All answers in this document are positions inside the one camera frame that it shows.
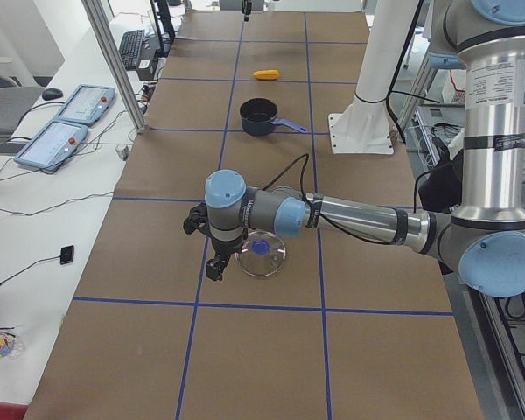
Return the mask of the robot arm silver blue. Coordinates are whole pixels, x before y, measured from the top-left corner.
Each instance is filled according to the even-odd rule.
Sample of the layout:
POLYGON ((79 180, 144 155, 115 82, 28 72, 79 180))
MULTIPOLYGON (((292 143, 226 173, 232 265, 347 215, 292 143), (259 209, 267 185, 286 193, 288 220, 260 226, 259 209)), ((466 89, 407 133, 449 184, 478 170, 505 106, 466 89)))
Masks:
POLYGON ((496 298, 525 291, 525 1, 437 1, 430 44, 466 70, 462 200, 453 213, 409 212, 285 189, 265 192, 219 170, 206 181, 206 235, 222 277, 249 229, 281 237, 332 226, 365 242, 405 245, 496 298))

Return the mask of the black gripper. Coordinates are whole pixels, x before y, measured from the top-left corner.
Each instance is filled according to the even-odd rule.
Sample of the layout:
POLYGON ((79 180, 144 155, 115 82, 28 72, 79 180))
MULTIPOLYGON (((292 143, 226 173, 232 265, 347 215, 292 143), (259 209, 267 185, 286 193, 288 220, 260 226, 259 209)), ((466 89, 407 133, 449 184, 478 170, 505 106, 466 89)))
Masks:
POLYGON ((233 254, 242 250, 245 235, 240 234, 230 241, 223 241, 211 235, 211 244, 214 250, 214 257, 206 262, 206 276, 211 280, 222 281, 224 270, 233 254))

